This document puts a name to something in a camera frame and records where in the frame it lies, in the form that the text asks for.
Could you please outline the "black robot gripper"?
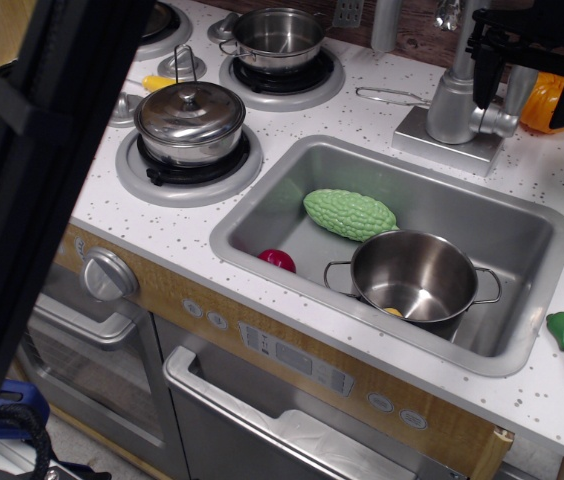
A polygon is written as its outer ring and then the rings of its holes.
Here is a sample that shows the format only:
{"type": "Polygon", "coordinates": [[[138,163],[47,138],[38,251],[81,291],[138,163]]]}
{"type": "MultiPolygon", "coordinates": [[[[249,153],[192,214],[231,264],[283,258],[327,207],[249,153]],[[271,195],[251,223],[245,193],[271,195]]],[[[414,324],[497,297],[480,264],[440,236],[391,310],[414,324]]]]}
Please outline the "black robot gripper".
{"type": "MultiPolygon", "coordinates": [[[[482,7],[472,19],[467,52],[475,60],[473,99],[480,109],[491,104],[507,64],[564,77],[564,1],[509,10],[482,7]]],[[[564,88],[549,127],[564,128],[564,88]]]]}

